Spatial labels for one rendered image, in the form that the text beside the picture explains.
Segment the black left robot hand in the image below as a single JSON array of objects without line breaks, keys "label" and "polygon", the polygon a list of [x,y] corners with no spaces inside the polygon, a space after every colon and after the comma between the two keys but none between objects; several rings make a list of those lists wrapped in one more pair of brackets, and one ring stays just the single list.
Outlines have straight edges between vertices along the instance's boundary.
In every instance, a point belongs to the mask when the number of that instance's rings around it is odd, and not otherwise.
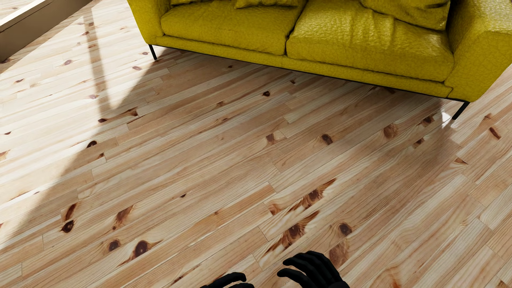
[{"label": "black left robot hand", "polygon": [[232,272],[226,274],[208,285],[202,285],[200,288],[255,288],[253,284],[246,282],[244,273]]}]

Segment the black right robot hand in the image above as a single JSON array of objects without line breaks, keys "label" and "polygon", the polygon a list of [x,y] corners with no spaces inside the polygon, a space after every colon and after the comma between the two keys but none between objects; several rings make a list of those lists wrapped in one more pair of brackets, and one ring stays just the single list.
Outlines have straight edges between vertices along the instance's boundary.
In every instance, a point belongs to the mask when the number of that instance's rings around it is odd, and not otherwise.
[{"label": "black right robot hand", "polygon": [[331,260],[322,253],[297,253],[285,259],[283,265],[287,267],[279,270],[277,276],[289,278],[301,288],[350,288]]}]

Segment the yellow sofa seat cushion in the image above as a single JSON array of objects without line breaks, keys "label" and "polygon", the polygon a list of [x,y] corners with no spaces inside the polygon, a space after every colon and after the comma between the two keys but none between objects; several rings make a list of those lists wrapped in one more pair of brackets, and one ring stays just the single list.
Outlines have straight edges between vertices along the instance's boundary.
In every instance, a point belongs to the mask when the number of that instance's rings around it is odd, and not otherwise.
[{"label": "yellow sofa seat cushion", "polygon": [[284,55],[306,2],[245,8],[236,8],[236,1],[229,0],[189,3],[171,8],[162,16],[161,25],[167,36]]},{"label": "yellow sofa seat cushion", "polygon": [[445,32],[365,8],[309,0],[286,43],[290,58],[443,82],[454,68]]}]

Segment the yellow leather sofa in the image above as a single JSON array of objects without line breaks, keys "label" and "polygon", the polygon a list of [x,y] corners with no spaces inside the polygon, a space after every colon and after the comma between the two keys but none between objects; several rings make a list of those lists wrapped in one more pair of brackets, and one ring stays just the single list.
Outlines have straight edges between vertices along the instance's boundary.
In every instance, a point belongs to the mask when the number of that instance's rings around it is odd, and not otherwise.
[{"label": "yellow leather sofa", "polygon": [[274,55],[167,36],[164,34],[161,18],[175,7],[170,4],[170,0],[127,0],[127,2],[141,35],[150,45],[183,49],[461,101],[474,102],[479,99],[512,64],[511,0],[451,0],[445,30],[441,32],[447,35],[449,47],[454,56],[454,68],[443,82],[324,62],[298,60],[290,58],[286,49],[284,55]]}]

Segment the beige low wall ledge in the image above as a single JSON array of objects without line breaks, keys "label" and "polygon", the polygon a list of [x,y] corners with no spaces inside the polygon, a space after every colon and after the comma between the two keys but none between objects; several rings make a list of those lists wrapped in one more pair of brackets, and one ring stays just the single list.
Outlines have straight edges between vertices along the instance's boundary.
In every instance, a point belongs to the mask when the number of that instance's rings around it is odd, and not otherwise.
[{"label": "beige low wall ledge", "polygon": [[0,62],[92,0],[0,0]]}]

